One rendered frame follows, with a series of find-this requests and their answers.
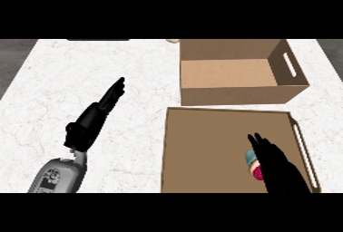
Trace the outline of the open cardboard box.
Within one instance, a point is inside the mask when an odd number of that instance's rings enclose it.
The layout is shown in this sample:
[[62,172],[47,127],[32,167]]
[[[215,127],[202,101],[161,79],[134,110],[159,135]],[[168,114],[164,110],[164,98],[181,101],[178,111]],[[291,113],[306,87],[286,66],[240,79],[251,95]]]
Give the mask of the open cardboard box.
[[308,87],[283,39],[178,41],[180,104],[282,104]]

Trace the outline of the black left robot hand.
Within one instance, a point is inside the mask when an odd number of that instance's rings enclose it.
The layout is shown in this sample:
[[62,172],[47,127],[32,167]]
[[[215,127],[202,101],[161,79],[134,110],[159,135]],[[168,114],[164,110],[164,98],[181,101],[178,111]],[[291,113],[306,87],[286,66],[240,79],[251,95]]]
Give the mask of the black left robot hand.
[[85,152],[93,145],[101,130],[107,115],[124,94],[124,78],[121,77],[106,90],[99,102],[93,102],[79,114],[75,122],[65,126],[63,145],[79,152]]

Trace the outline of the brown wooden tray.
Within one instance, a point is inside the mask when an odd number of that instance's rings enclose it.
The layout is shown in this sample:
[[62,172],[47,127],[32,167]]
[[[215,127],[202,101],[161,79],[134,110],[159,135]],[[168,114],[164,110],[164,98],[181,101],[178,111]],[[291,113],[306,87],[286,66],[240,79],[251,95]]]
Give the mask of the brown wooden tray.
[[251,134],[276,144],[317,193],[320,184],[291,114],[195,108],[167,109],[161,191],[263,192],[243,158]]

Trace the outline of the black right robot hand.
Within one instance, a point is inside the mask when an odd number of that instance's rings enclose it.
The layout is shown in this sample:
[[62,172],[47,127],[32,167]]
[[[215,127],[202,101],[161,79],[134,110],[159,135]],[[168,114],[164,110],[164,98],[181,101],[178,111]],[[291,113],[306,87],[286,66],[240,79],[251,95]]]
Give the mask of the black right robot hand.
[[264,187],[269,194],[308,194],[307,184],[297,167],[279,147],[258,133],[248,135],[251,148],[260,162]]

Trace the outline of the pink frosted cupcake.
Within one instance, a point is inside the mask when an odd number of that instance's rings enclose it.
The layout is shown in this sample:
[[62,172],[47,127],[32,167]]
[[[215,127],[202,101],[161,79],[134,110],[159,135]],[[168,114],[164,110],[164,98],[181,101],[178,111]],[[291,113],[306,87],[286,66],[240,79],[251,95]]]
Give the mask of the pink frosted cupcake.
[[257,160],[257,157],[255,157],[255,154],[254,154],[254,151],[252,150],[248,150],[245,152],[245,161],[246,161],[246,166],[248,166],[248,172],[251,174],[251,176],[263,181],[264,178],[263,178],[263,173],[261,173],[261,165],[260,165],[260,162]]

